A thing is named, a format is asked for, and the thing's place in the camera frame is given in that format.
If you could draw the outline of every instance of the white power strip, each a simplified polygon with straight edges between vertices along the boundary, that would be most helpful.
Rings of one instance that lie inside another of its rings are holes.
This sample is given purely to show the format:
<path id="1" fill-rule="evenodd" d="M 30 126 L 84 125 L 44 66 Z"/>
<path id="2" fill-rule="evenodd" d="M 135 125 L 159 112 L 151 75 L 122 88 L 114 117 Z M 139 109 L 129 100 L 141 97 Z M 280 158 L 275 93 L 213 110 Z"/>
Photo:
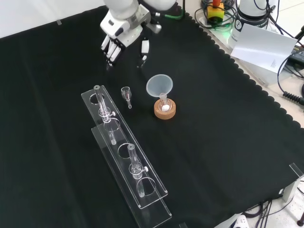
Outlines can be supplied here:
<path id="1" fill-rule="evenodd" d="M 233 228 L 249 228 L 245 215 L 240 215 Z"/>

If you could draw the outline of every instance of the acrylic stand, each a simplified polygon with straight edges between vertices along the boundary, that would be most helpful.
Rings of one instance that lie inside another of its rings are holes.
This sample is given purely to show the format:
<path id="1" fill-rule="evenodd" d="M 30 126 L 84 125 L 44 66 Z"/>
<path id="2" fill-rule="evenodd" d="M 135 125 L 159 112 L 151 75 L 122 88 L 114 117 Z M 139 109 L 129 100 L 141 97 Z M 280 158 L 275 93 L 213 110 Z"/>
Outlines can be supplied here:
<path id="1" fill-rule="evenodd" d="M 140 228 L 154 228 L 172 214 L 163 201 L 168 192 L 105 87 L 82 98 L 97 127 L 92 132 Z"/>

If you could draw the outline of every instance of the yellow base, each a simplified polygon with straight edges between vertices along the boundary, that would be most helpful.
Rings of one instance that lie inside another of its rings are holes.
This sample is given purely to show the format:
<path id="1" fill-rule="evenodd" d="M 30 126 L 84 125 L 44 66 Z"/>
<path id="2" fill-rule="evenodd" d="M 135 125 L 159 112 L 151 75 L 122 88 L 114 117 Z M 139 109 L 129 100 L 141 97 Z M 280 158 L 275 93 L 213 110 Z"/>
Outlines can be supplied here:
<path id="1" fill-rule="evenodd" d="M 219 5 L 219 7 L 221 7 L 223 9 L 224 4 L 221 3 Z M 217 22 L 223 21 L 225 12 L 222 9 L 213 8 L 212 6 L 208 6 L 207 7 L 207 18 L 209 20 L 213 20 L 213 21 L 217 21 Z"/>

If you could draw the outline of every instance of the white paper sheet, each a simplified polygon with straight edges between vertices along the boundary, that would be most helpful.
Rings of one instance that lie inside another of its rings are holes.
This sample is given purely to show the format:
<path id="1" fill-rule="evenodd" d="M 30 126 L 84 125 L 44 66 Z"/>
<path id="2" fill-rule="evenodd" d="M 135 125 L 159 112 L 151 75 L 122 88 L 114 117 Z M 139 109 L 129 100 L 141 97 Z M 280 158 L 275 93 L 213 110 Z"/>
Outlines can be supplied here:
<path id="1" fill-rule="evenodd" d="M 244 24 L 231 55 L 277 73 L 296 42 L 294 38 Z"/>

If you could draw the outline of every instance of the white wall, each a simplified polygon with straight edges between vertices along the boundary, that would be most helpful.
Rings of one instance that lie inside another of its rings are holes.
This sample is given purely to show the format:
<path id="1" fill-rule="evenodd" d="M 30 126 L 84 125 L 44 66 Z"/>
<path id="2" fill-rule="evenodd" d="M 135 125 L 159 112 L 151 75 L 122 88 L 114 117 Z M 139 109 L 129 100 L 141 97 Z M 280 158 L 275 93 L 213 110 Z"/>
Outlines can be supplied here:
<path id="1" fill-rule="evenodd" d="M 0 0 L 0 38 L 103 5 L 103 0 Z"/>

